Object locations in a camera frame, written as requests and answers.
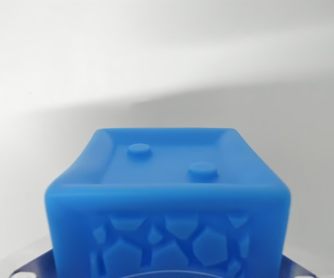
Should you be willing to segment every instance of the hexagon shape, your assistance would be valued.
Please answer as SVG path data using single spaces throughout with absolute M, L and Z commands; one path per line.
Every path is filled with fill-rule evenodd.
M 193 252 L 203 266 L 227 260 L 226 236 L 206 228 L 193 242 Z
M 103 254 L 107 277 L 123 277 L 139 272 L 142 250 L 124 240 L 117 241 Z
M 166 229 L 178 239 L 187 239 L 198 226 L 198 214 L 168 214 Z

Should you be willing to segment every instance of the metal plate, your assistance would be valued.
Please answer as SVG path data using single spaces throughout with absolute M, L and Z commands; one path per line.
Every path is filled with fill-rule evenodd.
M 19 272 L 32 272 L 36 274 L 37 278 L 57 278 L 52 250 L 22 266 L 18 270 L 14 271 L 12 275 Z M 286 256 L 283 256 L 279 278 L 295 278 L 297 276 L 310 276 L 317 278 L 316 275 L 312 274 L 310 271 L 293 262 Z

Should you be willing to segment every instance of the blue cube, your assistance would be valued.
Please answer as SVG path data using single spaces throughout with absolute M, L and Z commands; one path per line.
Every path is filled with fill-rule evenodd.
M 46 192 L 59 278 L 277 278 L 286 185 L 234 129 L 101 129 Z

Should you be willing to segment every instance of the recessed top surface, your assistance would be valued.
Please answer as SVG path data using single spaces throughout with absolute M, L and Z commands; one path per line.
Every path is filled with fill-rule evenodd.
M 268 183 L 276 175 L 234 129 L 101 129 L 63 184 Z

